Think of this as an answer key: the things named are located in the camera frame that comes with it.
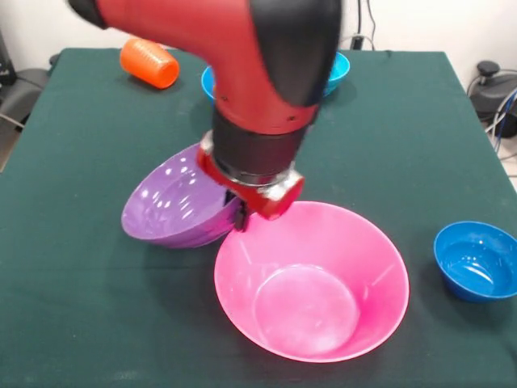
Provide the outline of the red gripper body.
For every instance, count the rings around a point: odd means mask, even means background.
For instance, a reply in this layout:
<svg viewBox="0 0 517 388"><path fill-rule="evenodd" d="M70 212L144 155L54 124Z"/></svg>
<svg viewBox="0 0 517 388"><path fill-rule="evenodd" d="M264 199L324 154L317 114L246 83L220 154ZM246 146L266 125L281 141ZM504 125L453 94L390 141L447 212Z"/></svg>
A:
<svg viewBox="0 0 517 388"><path fill-rule="evenodd" d="M243 200L249 209L268 220L284 214L299 197L305 183L305 178L294 169L294 163L270 183L245 183L232 177L216 162L212 131L206 132L201 138L196 161L200 169L212 180L230 190Z"/></svg>

